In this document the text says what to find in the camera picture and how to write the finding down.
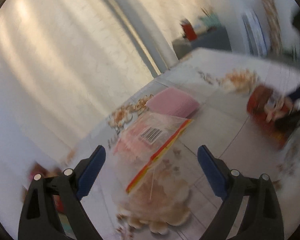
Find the barcode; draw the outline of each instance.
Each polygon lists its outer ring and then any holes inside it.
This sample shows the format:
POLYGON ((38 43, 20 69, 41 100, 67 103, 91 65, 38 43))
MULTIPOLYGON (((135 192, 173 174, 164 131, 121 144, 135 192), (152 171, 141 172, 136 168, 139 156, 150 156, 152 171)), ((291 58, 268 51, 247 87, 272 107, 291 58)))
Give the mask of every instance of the barcode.
POLYGON ((162 130, 150 127, 143 134, 141 134, 140 137, 152 144, 161 133, 162 130))

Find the blue striped object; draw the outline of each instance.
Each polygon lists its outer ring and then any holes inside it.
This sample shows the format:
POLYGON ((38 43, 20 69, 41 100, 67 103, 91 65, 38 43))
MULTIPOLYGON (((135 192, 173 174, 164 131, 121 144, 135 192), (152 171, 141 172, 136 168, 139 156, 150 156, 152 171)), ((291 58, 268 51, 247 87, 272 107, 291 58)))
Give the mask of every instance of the blue striped object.
POLYGON ((95 182, 103 164, 106 161, 106 150, 99 146, 91 155, 89 163, 78 179, 77 198, 81 200, 87 196, 95 182))
POLYGON ((206 175, 214 194, 225 200, 227 197, 227 173, 226 164, 213 157, 205 145, 198 149, 198 162, 206 175))

